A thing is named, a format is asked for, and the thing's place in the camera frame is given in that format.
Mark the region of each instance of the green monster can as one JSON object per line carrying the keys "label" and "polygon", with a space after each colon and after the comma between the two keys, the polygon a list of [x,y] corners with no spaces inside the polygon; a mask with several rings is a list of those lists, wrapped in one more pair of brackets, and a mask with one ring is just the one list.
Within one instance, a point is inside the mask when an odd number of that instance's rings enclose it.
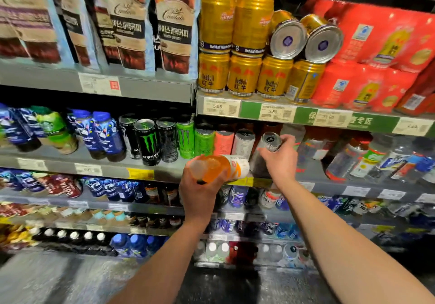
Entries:
{"label": "green monster can", "polygon": [[68,132],[67,124],[59,113],[44,106],[30,106],[30,109],[35,112],[36,120],[59,153],[71,154],[78,148],[76,137]]}
{"label": "green monster can", "polygon": [[191,115],[182,115],[177,122],[178,148],[183,159],[192,159],[195,149],[195,124]]}
{"label": "green monster can", "polygon": [[160,162],[160,144],[157,139],[156,124],[150,119],[141,119],[134,123],[134,133],[139,143],[142,163],[155,166]]}
{"label": "green monster can", "polygon": [[215,146],[215,131],[207,123],[201,123],[195,130],[195,156],[212,155]]}

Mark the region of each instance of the blue bottle cap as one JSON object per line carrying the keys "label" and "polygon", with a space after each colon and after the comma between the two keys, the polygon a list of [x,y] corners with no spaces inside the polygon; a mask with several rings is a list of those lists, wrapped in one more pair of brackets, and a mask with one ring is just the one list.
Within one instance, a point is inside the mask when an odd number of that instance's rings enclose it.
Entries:
{"label": "blue bottle cap", "polygon": [[78,119],[84,119],[90,117],[90,111],[88,110],[72,110],[73,114]]}
{"label": "blue bottle cap", "polygon": [[94,119],[97,121],[105,121],[111,118],[110,113],[108,112],[94,112]]}
{"label": "blue bottle cap", "polygon": [[113,240],[113,242],[115,242],[115,243],[121,243],[121,242],[123,242],[122,234],[116,234],[116,235],[112,238],[112,240]]}
{"label": "blue bottle cap", "polygon": [[137,234],[133,234],[133,235],[130,237],[130,242],[131,242],[132,244],[135,244],[135,243],[138,242],[138,241],[139,241],[139,237],[138,237]]}

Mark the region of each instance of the white price tag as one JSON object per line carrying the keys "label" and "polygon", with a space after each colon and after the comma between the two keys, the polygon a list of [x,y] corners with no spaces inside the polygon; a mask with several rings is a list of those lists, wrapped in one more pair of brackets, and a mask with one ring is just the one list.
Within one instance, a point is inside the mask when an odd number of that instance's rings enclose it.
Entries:
{"label": "white price tag", "polygon": [[352,119],[352,114],[353,112],[351,110],[329,110],[319,108],[313,125],[345,128],[349,125]]}
{"label": "white price tag", "polygon": [[101,225],[90,224],[90,225],[86,225],[86,229],[88,231],[102,231],[103,227]]}
{"label": "white price tag", "polygon": [[418,197],[416,202],[435,204],[435,194],[423,193]]}
{"label": "white price tag", "polygon": [[244,220],[244,213],[227,212],[224,214],[224,219]]}
{"label": "white price tag", "polygon": [[239,117],[240,103],[240,100],[204,97],[204,109],[202,114]]}
{"label": "white price tag", "polygon": [[297,107],[262,103],[258,120],[293,123]]}
{"label": "white price tag", "polygon": [[226,241],[228,239],[228,236],[226,234],[210,234],[209,239]]}
{"label": "white price tag", "polygon": [[411,136],[424,136],[433,124],[433,120],[401,117],[392,131],[394,134],[407,134]]}
{"label": "white price tag", "polygon": [[103,172],[101,171],[101,166],[97,164],[74,163],[74,166],[76,167],[76,174],[78,175],[99,176],[99,177],[103,175]]}
{"label": "white price tag", "polygon": [[48,171],[44,160],[17,158],[17,162],[21,169]]}
{"label": "white price tag", "polygon": [[79,73],[79,79],[85,93],[122,96],[118,76]]}
{"label": "white price tag", "polygon": [[406,192],[402,191],[393,191],[393,190],[387,190],[383,189],[381,194],[379,194],[379,199],[387,199],[387,200],[400,200],[405,196]]}
{"label": "white price tag", "polygon": [[259,222],[262,223],[264,221],[266,221],[268,217],[265,215],[257,215],[257,214],[248,214],[247,216],[247,220],[248,221],[255,221],[255,222]]}
{"label": "white price tag", "polygon": [[350,197],[365,197],[370,191],[369,187],[356,187],[356,186],[346,186],[341,195],[348,195]]}
{"label": "white price tag", "polygon": [[89,204],[87,201],[68,200],[68,205],[73,208],[89,209]]}
{"label": "white price tag", "polygon": [[125,203],[108,203],[107,207],[109,210],[128,211],[128,206]]}
{"label": "white price tag", "polygon": [[56,227],[58,228],[67,228],[67,229],[72,229],[73,228],[73,224],[71,223],[66,223],[66,222],[56,222],[54,223],[56,225]]}
{"label": "white price tag", "polygon": [[48,206],[50,202],[47,199],[42,199],[40,197],[29,197],[29,202],[33,204],[38,204],[41,206]]}
{"label": "white price tag", "polygon": [[305,181],[300,181],[299,184],[301,184],[303,187],[305,187],[308,191],[312,191],[316,183],[307,183]]}

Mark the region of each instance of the silver can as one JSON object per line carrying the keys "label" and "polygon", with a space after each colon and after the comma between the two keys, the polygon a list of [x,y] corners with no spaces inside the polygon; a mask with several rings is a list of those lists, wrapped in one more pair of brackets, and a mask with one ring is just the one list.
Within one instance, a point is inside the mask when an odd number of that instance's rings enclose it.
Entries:
{"label": "silver can", "polygon": [[[270,152],[275,152],[281,145],[281,138],[275,132],[266,132],[260,139],[257,148],[267,148]],[[260,155],[258,150],[255,150],[252,154],[252,158],[249,161],[249,170],[256,177],[268,177],[269,172],[266,167],[266,161]]]}
{"label": "silver can", "polygon": [[315,14],[301,19],[307,29],[308,39],[305,46],[305,59],[315,64],[331,60],[341,49],[344,35],[340,28]]}
{"label": "silver can", "polygon": [[249,159],[252,148],[254,147],[255,135],[248,129],[237,130],[234,137],[233,149],[231,155],[241,155]]}

